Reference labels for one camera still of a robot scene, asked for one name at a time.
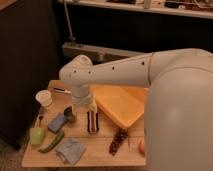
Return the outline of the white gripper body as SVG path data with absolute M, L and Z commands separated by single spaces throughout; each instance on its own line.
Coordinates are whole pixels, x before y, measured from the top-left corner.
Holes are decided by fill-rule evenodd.
M 85 97 L 72 96 L 72 105 L 75 108 L 86 107 L 89 110 L 97 110 L 97 104 L 92 94 L 89 94 Z

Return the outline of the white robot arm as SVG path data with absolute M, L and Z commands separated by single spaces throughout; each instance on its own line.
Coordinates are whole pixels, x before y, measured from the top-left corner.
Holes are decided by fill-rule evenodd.
M 158 51 L 98 65 L 78 55 L 59 78 L 77 105 L 91 84 L 146 87 L 147 171 L 213 171 L 213 52 Z

